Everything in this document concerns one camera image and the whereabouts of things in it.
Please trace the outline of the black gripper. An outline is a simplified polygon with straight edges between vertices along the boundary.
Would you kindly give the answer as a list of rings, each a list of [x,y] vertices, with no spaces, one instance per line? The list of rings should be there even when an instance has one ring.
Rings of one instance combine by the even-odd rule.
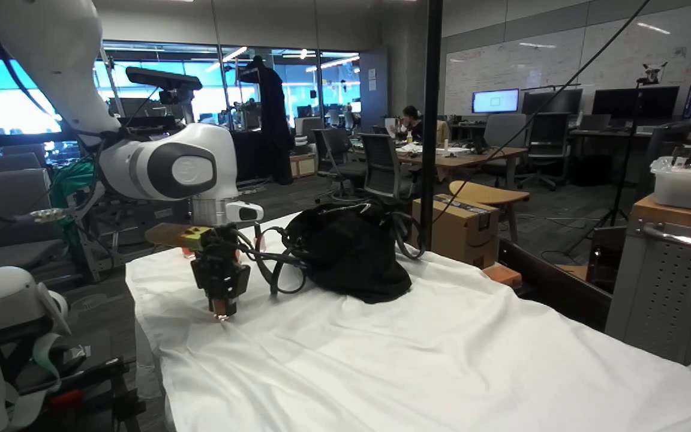
[[[210,299],[236,299],[248,290],[250,267],[236,225],[207,227],[198,234],[193,273]]]

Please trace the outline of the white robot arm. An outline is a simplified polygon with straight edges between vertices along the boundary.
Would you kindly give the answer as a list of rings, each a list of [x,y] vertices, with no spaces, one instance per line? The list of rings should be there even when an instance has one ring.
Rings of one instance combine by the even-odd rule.
[[[241,200],[232,134],[188,122],[154,138],[135,136],[108,112],[93,62],[104,24],[93,0],[0,0],[0,52],[14,59],[49,99],[58,118],[96,154],[104,182],[140,202],[188,202],[205,233],[193,244],[194,282],[214,310],[228,310],[244,290],[238,227],[264,209]]]

